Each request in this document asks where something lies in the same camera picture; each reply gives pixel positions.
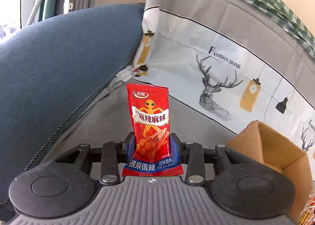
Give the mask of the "red spicy snack packet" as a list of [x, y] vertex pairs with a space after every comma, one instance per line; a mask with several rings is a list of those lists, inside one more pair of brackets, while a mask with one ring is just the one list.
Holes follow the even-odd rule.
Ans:
[[183, 174], [182, 166], [171, 156], [168, 88], [128, 83], [127, 93], [135, 150], [122, 175], [172, 177]]

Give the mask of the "clear bag of fried snacks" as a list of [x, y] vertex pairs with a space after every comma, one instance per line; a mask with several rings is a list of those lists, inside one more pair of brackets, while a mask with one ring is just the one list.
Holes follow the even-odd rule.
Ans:
[[300, 213], [299, 225], [315, 225], [315, 196], [310, 195]]

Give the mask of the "brown cardboard box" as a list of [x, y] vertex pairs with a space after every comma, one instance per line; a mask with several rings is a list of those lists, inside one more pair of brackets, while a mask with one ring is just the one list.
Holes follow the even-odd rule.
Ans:
[[252, 121], [227, 143], [230, 148], [288, 177], [295, 186], [296, 196], [289, 216], [299, 222], [300, 213], [313, 189], [307, 153], [258, 120]]

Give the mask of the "dark blue sofa cushion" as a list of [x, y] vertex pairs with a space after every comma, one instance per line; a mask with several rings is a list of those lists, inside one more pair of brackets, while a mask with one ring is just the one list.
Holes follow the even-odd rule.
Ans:
[[55, 16], [1, 43], [1, 220], [15, 211], [12, 180], [37, 165], [81, 112], [132, 60], [143, 4]]

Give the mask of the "green checkered blanket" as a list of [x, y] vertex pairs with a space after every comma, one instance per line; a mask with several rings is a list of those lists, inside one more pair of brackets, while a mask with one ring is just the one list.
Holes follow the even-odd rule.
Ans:
[[280, 28], [293, 36], [314, 59], [314, 36], [306, 25], [282, 0], [243, 0], [259, 9]]

